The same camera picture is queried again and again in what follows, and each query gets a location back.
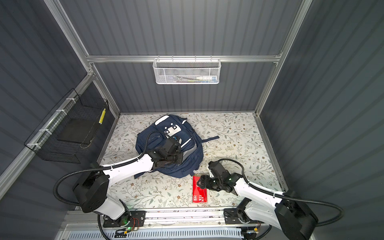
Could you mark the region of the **red paper box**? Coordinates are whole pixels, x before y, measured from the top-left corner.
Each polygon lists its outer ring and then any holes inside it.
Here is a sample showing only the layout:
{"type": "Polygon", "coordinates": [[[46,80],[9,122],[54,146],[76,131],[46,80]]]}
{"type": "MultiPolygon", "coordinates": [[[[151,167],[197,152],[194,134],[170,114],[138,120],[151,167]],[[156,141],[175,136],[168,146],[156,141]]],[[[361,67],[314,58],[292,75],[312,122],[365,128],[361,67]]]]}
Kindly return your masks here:
{"type": "Polygon", "coordinates": [[[200,175],[193,176],[193,203],[207,203],[208,202],[208,194],[206,189],[201,189],[197,183],[200,180],[200,175]]]}

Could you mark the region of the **navy blue student backpack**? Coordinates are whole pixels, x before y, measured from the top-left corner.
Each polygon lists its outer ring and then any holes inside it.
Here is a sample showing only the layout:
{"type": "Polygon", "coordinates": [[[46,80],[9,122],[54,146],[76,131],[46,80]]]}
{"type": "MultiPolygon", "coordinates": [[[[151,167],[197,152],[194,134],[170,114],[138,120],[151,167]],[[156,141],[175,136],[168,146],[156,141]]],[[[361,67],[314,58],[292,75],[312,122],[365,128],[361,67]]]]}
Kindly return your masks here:
{"type": "Polygon", "coordinates": [[[194,175],[203,161],[203,140],[187,122],[176,115],[164,115],[137,135],[136,151],[154,161],[152,171],[174,178],[194,175]]]}

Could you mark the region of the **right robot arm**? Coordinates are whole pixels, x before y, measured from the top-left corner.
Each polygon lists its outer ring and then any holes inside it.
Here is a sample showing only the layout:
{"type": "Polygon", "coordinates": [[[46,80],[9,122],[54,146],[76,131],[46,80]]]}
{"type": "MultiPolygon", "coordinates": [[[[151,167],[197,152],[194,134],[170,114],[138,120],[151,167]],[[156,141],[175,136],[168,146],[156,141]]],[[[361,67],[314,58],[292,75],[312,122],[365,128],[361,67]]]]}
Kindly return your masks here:
{"type": "Polygon", "coordinates": [[[241,173],[230,173],[222,162],[224,159],[209,162],[210,173],[202,175],[197,181],[197,186],[242,197],[243,200],[236,208],[237,218],[241,223],[261,221],[271,228],[281,230],[290,240],[308,240],[315,228],[333,224],[341,220],[345,214],[345,211],[336,204],[302,199],[294,191],[273,191],[251,183],[245,175],[244,166],[240,166],[241,173]],[[333,208],[338,214],[321,222],[309,207],[310,204],[333,208]]]}

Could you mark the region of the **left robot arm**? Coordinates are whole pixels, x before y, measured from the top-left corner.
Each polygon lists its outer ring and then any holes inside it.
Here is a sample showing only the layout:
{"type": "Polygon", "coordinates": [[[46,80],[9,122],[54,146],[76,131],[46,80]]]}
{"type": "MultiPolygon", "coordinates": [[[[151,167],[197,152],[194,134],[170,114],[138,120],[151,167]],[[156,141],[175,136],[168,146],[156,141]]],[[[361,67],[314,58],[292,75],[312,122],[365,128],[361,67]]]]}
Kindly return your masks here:
{"type": "Polygon", "coordinates": [[[132,219],[130,210],[123,201],[108,195],[109,188],[134,175],[151,172],[169,164],[181,164],[183,161],[181,138],[171,137],[160,131],[150,134],[155,133],[164,135],[165,142],[162,146],[148,150],[149,137],[147,137],[145,149],[136,158],[69,173],[55,183],[54,197],[62,203],[81,207],[84,213],[94,212],[100,216],[104,215],[110,220],[118,221],[121,226],[128,225],[132,219]],[[73,187],[78,200],[74,202],[60,196],[59,185],[65,179],[77,174],[80,174],[81,177],[73,187]]]}

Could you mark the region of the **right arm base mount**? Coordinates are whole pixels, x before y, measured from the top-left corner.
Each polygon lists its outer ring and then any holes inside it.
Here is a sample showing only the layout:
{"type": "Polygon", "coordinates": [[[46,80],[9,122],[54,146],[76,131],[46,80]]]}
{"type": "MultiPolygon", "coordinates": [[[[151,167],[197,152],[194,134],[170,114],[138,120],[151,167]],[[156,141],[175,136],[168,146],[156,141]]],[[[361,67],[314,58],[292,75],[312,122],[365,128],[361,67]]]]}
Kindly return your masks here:
{"type": "Polygon", "coordinates": [[[238,213],[237,208],[227,208],[223,210],[224,219],[226,225],[239,225],[239,224],[262,224],[263,222],[257,220],[251,220],[247,215],[243,212],[238,213]]]}

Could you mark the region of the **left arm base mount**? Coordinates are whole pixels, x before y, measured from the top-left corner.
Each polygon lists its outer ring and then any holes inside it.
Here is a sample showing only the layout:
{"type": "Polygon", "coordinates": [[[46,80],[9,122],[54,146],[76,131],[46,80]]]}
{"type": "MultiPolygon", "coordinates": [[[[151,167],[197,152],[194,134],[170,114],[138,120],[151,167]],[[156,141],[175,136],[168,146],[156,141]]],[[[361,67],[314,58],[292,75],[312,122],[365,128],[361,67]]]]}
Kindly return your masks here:
{"type": "Polygon", "coordinates": [[[116,220],[111,219],[108,216],[103,218],[104,228],[139,228],[144,226],[146,219],[146,211],[130,211],[130,213],[124,213],[116,220]]]}

